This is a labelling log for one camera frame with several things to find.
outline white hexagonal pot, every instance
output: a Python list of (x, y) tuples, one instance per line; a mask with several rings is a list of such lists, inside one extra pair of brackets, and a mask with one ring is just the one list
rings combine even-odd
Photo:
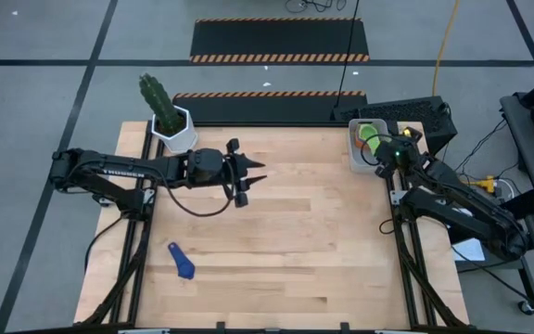
[(185, 153), (197, 143), (198, 135), (191, 120), (189, 110), (174, 106), (176, 111), (186, 118), (186, 127), (180, 133), (172, 136), (163, 135), (156, 129), (156, 115), (152, 118), (152, 134), (164, 142), (171, 153)]

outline blue object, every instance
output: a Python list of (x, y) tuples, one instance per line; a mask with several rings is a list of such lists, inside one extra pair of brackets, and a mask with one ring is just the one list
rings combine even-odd
[(195, 276), (195, 265), (186, 258), (180, 247), (174, 242), (168, 244), (168, 251), (176, 262), (178, 276), (186, 279), (193, 279)]

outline cactus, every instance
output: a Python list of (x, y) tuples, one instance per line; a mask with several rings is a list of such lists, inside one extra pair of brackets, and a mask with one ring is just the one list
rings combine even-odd
[(158, 79), (146, 73), (139, 77), (139, 88), (141, 95), (156, 114), (159, 129), (163, 134), (176, 135), (185, 128), (186, 120), (176, 111)]

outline concrete floor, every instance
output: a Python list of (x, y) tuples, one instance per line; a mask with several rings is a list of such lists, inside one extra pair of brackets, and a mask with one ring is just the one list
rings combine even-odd
[[(534, 40), (534, 0), (515, 0)], [(109, 0), (0, 1), (0, 59), (91, 57)], [(302, 16), (350, 16), (341, 12)], [(359, 16), (372, 59), (435, 59), (452, 1), (362, 0)], [(284, 0), (119, 0), (101, 59), (187, 59), (193, 21), (221, 17), (289, 17)], [(532, 60), (505, 0), (464, 0), (445, 59)], [(236, 90), (335, 90), (341, 67), (98, 67), (83, 104), (74, 105), (83, 66), (0, 66), (0, 304), (45, 186), (50, 155), (70, 112), (79, 113), (71, 147), (111, 152), (123, 121), (150, 117), (137, 76), (148, 71), (171, 93)], [(534, 86), (533, 64), (443, 67), (439, 94), (450, 103), (459, 135), (446, 161), (456, 166), (499, 121), (499, 98)], [(432, 67), (349, 68), (344, 87), (364, 89), (370, 102), (431, 95)], [(271, 87), (264, 88), (269, 82)], [(496, 134), (468, 165), (473, 175), (496, 174), (516, 160), (508, 129)], [(521, 190), (531, 187), (517, 170), (506, 173)], [(83, 279), (83, 254), (94, 235), (98, 208), (80, 196), (55, 194), (7, 330), (68, 326)], [(534, 253), (528, 255), (534, 268)], [(498, 271), (522, 289), (517, 273)], [(534, 333), (534, 315), (483, 273), (461, 276), (471, 322), (481, 328)]]

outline wooden tabletop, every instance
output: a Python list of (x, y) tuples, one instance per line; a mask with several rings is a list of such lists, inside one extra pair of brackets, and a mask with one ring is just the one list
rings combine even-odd
[[(409, 125), (421, 129), (420, 123)], [(145, 122), (125, 122), (116, 154), (138, 158), (145, 129)], [(164, 188), (159, 190), (138, 327), (215, 328), (218, 321), (228, 328), (335, 329), (340, 322), (352, 329), (409, 327), (395, 239), (378, 231), (390, 218), (386, 185), (373, 174), (350, 172), (347, 130), (197, 131), (197, 148), (224, 151), (229, 139), (239, 138), (240, 152), (266, 164), (251, 176), (266, 173), (268, 178), (250, 189), (247, 207), (233, 205), (211, 218), (181, 211)], [(420, 148), (425, 147), (422, 141)], [(133, 179), (111, 179), (134, 186)], [(224, 203), (220, 187), (178, 189), (175, 195), (196, 212), (212, 212)], [(115, 208), (102, 209), (97, 231), (118, 216)], [(430, 283), (467, 322), (445, 228), (427, 219), (418, 225)], [(125, 231), (126, 224), (120, 224), (95, 244), (76, 321), (91, 314), (114, 284)], [(170, 242), (178, 243), (197, 267), (194, 279), (176, 275)], [(125, 301), (130, 295), (131, 285)], [(420, 298), (418, 306), (425, 323)], [(127, 307), (122, 309), (124, 319)]]

